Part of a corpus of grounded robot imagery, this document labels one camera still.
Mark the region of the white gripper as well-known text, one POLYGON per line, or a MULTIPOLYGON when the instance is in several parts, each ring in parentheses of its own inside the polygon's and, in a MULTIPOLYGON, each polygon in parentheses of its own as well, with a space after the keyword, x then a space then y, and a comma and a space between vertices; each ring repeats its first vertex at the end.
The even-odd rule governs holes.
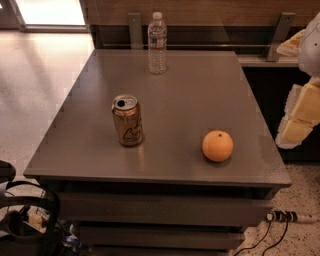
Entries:
POLYGON ((293 85, 286 101, 285 115, 278 127, 276 145, 282 149, 293 149, 320 123, 320 12, 305 30, 281 43, 276 52, 288 57, 298 56, 300 70, 314 76, 304 86, 293 85))

